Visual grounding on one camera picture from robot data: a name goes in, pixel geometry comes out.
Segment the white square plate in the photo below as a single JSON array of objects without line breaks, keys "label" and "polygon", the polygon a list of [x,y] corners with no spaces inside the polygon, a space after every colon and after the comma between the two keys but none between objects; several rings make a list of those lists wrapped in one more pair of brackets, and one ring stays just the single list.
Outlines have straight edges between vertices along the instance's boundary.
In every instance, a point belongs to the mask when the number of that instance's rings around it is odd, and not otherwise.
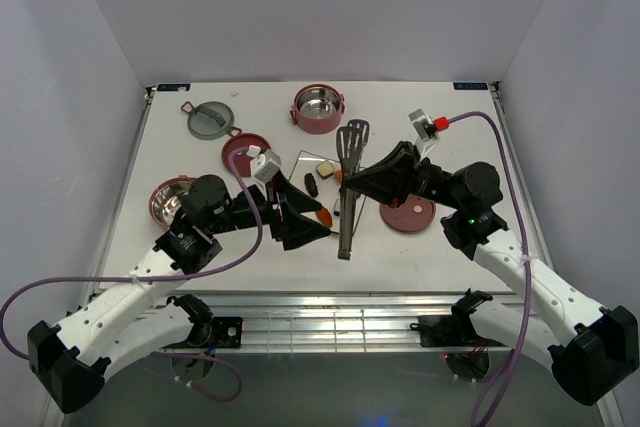
[{"label": "white square plate", "polygon": [[320,202],[322,204],[322,207],[327,208],[331,212],[333,217],[333,225],[330,229],[334,235],[338,235],[340,232],[341,213],[339,217],[335,217],[333,215],[332,209],[333,209],[335,200],[340,199],[341,183],[337,182],[334,179],[334,175],[325,180],[321,179],[317,175],[315,171],[316,165],[325,160],[328,160],[333,163],[335,167],[335,171],[341,170],[341,164],[338,160],[330,159],[330,158],[323,157],[305,150],[301,150],[298,153],[298,157],[289,175],[289,181],[295,187],[299,188],[304,193],[308,194],[304,186],[304,175],[309,172],[314,174],[318,188],[319,188],[319,195],[317,198],[314,198],[314,199]]}]

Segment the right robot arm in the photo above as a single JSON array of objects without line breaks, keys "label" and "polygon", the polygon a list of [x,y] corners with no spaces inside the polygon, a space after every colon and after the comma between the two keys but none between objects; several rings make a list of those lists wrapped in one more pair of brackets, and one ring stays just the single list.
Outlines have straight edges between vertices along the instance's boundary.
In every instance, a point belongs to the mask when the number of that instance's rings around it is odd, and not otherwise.
[{"label": "right robot arm", "polygon": [[402,141],[380,162],[343,184],[382,205],[399,207],[414,195],[452,209],[442,218],[451,246],[499,278],[549,329],[539,347],[560,387],[591,406],[639,368],[638,321],[623,306],[609,309],[582,294],[525,252],[493,210],[502,198],[496,168],[475,162],[444,171]]}]

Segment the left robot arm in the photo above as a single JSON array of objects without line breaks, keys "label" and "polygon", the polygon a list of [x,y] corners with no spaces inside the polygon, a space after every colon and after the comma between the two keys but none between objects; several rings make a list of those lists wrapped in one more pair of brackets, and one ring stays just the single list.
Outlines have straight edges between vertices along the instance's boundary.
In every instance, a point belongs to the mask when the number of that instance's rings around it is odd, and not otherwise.
[{"label": "left robot arm", "polygon": [[276,173],[265,193],[244,187],[231,197],[222,178],[196,178],[165,231],[120,282],[54,325],[27,333],[31,371],[65,413],[91,402],[124,367],[165,347],[198,348],[214,340],[214,316],[192,294],[173,291],[206,271],[222,251],[216,235],[254,228],[284,250],[331,231],[308,218],[321,205]]}]

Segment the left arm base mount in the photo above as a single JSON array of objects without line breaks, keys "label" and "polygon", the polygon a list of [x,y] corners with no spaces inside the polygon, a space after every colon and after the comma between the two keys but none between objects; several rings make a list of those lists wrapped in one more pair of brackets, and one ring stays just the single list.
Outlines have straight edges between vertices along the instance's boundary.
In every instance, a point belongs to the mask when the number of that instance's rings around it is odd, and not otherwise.
[{"label": "left arm base mount", "polygon": [[243,318],[215,316],[210,307],[200,298],[186,294],[170,296],[166,305],[184,310],[192,327],[185,340],[169,344],[169,348],[193,348],[213,351],[237,349],[242,345]]}]

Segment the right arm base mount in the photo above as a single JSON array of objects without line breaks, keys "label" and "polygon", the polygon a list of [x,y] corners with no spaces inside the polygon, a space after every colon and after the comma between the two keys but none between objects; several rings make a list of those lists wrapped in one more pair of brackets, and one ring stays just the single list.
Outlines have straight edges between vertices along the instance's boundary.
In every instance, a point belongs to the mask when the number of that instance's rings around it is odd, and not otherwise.
[{"label": "right arm base mount", "polygon": [[471,315],[482,304],[493,300],[489,293],[468,289],[449,313],[420,315],[409,324],[409,329],[419,334],[422,347],[504,347],[494,339],[479,336],[471,322]]}]

